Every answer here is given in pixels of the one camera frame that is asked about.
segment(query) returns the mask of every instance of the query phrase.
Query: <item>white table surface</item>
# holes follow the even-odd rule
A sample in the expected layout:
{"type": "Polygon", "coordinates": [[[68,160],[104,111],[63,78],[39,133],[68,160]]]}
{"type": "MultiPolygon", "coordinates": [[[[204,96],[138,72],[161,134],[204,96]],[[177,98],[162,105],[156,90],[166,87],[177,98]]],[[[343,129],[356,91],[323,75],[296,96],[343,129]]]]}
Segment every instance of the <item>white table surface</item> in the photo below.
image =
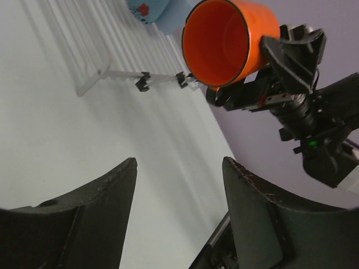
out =
{"type": "Polygon", "coordinates": [[[227,211],[222,158],[232,156],[202,92],[102,81],[78,98],[23,1],[0,1],[0,207],[36,206],[135,157],[120,268],[188,268],[227,211]]]}

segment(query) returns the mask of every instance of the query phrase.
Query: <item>orange mug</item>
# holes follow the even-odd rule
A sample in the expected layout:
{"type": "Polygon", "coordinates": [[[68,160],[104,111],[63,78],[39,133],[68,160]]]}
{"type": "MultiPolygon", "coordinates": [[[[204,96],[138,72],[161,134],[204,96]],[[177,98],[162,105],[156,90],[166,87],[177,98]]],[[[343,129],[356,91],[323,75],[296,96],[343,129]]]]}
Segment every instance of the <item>orange mug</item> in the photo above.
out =
{"type": "Polygon", "coordinates": [[[204,0],[189,14],[182,49],[194,77],[216,90],[263,68],[262,36],[280,38],[272,11],[243,0],[204,0]]]}

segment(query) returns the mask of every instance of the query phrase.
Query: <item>red flower pattern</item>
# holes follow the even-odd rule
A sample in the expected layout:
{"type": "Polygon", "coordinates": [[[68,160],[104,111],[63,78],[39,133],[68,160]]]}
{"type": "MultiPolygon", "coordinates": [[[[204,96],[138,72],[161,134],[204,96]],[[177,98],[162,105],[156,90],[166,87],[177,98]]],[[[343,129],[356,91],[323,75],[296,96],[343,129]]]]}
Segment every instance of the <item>red flower pattern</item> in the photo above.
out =
{"type": "Polygon", "coordinates": [[[141,16],[145,17],[145,16],[147,16],[149,14],[150,8],[146,4],[142,4],[139,7],[139,11],[141,13],[141,16]]]}

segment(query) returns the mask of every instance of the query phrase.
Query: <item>black clip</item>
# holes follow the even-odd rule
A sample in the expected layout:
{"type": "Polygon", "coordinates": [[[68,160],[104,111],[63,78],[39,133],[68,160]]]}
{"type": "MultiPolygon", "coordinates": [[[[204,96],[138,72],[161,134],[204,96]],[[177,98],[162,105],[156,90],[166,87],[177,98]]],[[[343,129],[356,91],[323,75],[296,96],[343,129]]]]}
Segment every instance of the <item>black clip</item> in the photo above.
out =
{"type": "Polygon", "coordinates": [[[141,92],[145,92],[148,91],[150,88],[147,86],[147,80],[149,80],[151,78],[150,73],[149,72],[142,72],[143,77],[140,78],[140,80],[138,80],[136,82],[136,86],[137,88],[141,91],[141,92]]]}
{"type": "Polygon", "coordinates": [[[179,86],[181,87],[181,89],[184,89],[185,87],[188,86],[186,78],[193,77],[193,74],[190,73],[186,77],[185,74],[183,72],[181,72],[181,73],[176,74],[176,77],[177,77],[177,82],[178,82],[179,86]]]}

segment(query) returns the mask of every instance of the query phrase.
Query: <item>dish rack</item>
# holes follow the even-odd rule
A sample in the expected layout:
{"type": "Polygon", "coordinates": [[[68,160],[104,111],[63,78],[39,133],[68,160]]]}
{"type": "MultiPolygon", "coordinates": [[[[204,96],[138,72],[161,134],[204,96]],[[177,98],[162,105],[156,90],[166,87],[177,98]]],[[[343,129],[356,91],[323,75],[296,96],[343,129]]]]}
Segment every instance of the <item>dish rack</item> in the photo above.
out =
{"type": "Polygon", "coordinates": [[[39,0],[76,93],[83,96],[105,78],[134,80],[141,91],[163,81],[193,90],[191,76],[173,36],[155,24],[143,25],[126,0],[39,0]]]}

